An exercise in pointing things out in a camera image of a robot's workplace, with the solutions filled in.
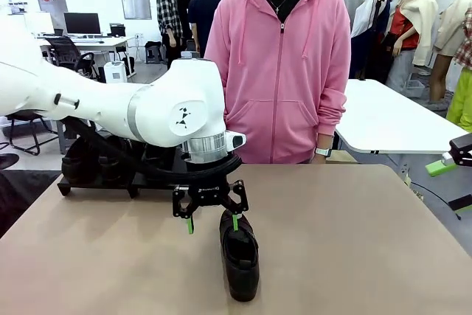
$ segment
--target green object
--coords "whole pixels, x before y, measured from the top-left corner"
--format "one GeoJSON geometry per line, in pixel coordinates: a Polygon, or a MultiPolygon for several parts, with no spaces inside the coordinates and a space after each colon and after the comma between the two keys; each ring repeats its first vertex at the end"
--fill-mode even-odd
{"type": "Polygon", "coordinates": [[[461,208],[460,210],[454,210],[454,212],[456,212],[456,213],[464,212],[465,210],[472,210],[472,205],[468,206],[468,207],[461,208]]]}
{"type": "Polygon", "coordinates": [[[438,160],[437,162],[426,165],[426,170],[428,171],[430,177],[435,177],[443,173],[447,173],[448,171],[452,171],[456,167],[456,164],[444,165],[441,160],[438,160]]]}
{"type": "Polygon", "coordinates": [[[234,229],[234,231],[239,230],[239,226],[237,225],[237,215],[236,214],[233,214],[233,229],[234,229]]]}
{"type": "Polygon", "coordinates": [[[472,133],[472,70],[468,68],[462,70],[446,118],[472,133]]]}
{"type": "Polygon", "coordinates": [[[189,234],[193,234],[194,226],[193,226],[193,217],[190,217],[190,219],[187,219],[187,227],[189,228],[189,234]]]}

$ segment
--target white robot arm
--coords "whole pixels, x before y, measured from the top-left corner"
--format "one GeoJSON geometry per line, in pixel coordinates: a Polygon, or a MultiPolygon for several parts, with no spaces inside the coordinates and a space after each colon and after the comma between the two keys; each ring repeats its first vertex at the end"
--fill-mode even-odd
{"type": "Polygon", "coordinates": [[[10,27],[0,48],[0,116],[27,109],[54,120],[91,120],[163,148],[182,144],[196,164],[216,162],[246,142],[243,134],[226,131],[213,62],[177,60],[149,85],[102,84],[48,63],[31,35],[10,27]]]}

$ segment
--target hand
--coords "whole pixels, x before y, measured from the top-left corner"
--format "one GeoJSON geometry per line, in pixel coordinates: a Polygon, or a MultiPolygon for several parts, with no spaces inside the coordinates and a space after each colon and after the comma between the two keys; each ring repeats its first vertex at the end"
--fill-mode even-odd
{"type": "Polygon", "coordinates": [[[326,164],[326,156],[315,154],[315,157],[311,161],[312,164],[323,165],[326,164]]]}
{"type": "Polygon", "coordinates": [[[395,42],[395,44],[393,45],[393,56],[394,57],[397,57],[400,52],[401,52],[401,47],[403,46],[403,40],[402,39],[397,39],[397,41],[395,42]]]}
{"type": "Polygon", "coordinates": [[[177,46],[177,42],[176,42],[176,39],[172,36],[171,38],[169,38],[169,42],[170,42],[170,46],[172,48],[174,48],[175,46],[177,46]]]}

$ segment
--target hoodie zipper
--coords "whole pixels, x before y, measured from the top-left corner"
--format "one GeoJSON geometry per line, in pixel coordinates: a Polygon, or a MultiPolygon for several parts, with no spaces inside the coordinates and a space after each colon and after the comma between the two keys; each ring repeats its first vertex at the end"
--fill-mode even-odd
{"type": "Polygon", "coordinates": [[[270,159],[271,164],[274,163],[275,122],[277,118],[277,100],[279,97],[280,63],[282,61],[282,45],[283,45],[284,30],[285,30],[285,24],[280,24],[279,57],[277,59],[277,73],[275,76],[274,113],[272,114],[272,145],[271,145],[271,159],[270,159]]]}

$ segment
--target hoodie pocket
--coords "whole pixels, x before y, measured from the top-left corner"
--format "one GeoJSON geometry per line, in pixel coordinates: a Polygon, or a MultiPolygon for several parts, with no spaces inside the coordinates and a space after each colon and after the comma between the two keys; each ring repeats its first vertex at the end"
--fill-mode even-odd
{"type": "Polygon", "coordinates": [[[236,150],[246,164],[270,162],[273,112],[273,101],[250,100],[226,117],[227,129],[246,135],[246,144],[236,150]]]}
{"type": "Polygon", "coordinates": [[[301,101],[279,101],[274,141],[274,159],[284,159],[314,150],[316,127],[314,117],[301,101]]]}

